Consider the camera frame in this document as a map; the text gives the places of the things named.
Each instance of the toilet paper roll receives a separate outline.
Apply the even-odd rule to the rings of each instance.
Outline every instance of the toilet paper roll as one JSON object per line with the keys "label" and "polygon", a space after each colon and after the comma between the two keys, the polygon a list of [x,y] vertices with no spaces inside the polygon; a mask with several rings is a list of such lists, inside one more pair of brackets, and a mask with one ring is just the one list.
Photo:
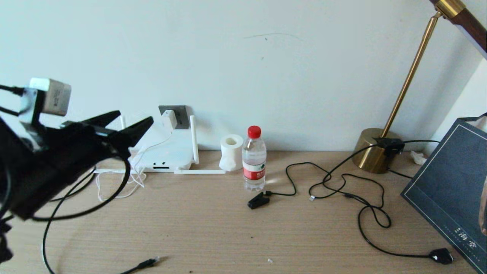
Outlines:
{"label": "toilet paper roll", "polygon": [[224,136],[220,141],[222,159],[220,168],[226,171],[235,171],[242,168],[242,145],[244,140],[236,134]]}

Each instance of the white cable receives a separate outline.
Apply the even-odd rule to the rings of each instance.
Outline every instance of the white cable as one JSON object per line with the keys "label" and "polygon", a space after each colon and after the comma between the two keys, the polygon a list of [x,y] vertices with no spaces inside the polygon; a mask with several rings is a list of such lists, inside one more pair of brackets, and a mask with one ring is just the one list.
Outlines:
{"label": "white cable", "polygon": [[[167,137],[164,141],[160,142],[160,143],[157,143],[155,145],[152,145],[148,148],[142,148],[134,157],[133,159],[129,162],[131,164],[131,167],[133,169],[133,171],[135,172],[134,174],[130,174],[130,180],[127,182],[127,185],[128,184],[131,184],[131,183],[135,183],[135,186],[132,188],[132,190],[126,194],[126,195],[123,195],[123,196],[117,196],[115,198],[126,198],[126,197],[129,197],[130,195],[132,195],[135,190],[137,190],[137,188],[139,186],[145,188],[145,185],[144,185],[144,180],[147,178],[147,174],[145,174],[144,172],[142,172],[142,168],[138,169],[137,168],[137,165],[140,163],[140,161],[142,160],[142,157],[144,156],[145,152],[155,146],[158,146],[164,142],[166,142],[167,140],[169,140],[172,136],[172,132],[171,134],[169,135],[169,137]],[[100,176],[102,174],[119,174],[119,172],[117,170],[106,170],[106,171],[102,171],[100,173],[98,173],[98,175],[96,176],[95,178],[95,182],[96,182],[96,186],[98,188],[98,200],[100,202],[103,202],[103,201],[106,201],[107,199],[103,197],[102,193],[101,193],[101,182],[100,182]]]}

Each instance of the wall outlet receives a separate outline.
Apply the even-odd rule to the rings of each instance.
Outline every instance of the wall outlet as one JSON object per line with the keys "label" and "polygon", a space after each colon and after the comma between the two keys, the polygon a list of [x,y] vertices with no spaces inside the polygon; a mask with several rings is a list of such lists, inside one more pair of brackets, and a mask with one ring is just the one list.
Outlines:
{"label": "wall outlet", "polygon": [[176,120],[178,124],[175,129],[188,129],[189,128],[189,118],[186,111],[185,105],[179,106],[159,106],[159,111],[161,115],[164,114],[166,110],[173,110],[176,115]]}

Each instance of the brass lamp base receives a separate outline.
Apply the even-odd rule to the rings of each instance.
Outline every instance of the brass lamp base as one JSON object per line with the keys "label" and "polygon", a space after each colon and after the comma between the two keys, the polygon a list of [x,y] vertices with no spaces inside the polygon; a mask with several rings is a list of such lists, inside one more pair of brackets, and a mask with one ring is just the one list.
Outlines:
{"label": "brass lamp base", "polygon": [[[379,138],[382,133],[380,128],[368,128],[362,131],[358,138],[355,151],[358,151],[364,147],[377,144],[374,138]],[[385,136],[387,138],[399,138],[399,136],[393,132],[388,132]],[[384,155],[385,149],[375,146],[364,150],[363,152],[355,155],[352,161],[359,168],[371,172],[371,173],[384,173],[387,171],[388,165],[394,159],[394,154],[391,156]]]}

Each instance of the white wall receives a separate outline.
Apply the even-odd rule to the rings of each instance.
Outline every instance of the white wall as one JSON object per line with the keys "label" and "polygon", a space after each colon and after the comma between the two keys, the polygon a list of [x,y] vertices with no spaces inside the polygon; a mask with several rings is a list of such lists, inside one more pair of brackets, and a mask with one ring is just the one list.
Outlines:
{"label": "white wall", "polygon": [[[482,60],[468,81],[465,89],[453,104],[440,127],[431,137],[440,141],[448,132],[455,120],[460,117],[478,117],[487,112],[487,60]],[[426,146],[425,152],[430,155],[437,143]]]}
{"label": "white wall", "polygon": [[[487,3],[464,2],[486,25]],[[159,116],[158,105],[186,104],[206,149],[257,124],[272,150],[352,150],[363,129],[383,127],[434,14],[427,0],[0,0],[0,7],[0,83],[71,84],[72,120],[119,109],[133,123]],[[256,36],[267,33],[288,35]],[[392,130],[429,138],[481,58],[441,19]],[[17,108],[10,96],[1,103]],[[63,120],[42,118],[50,126]],[[157,123],[142,142],[163,134]]]}

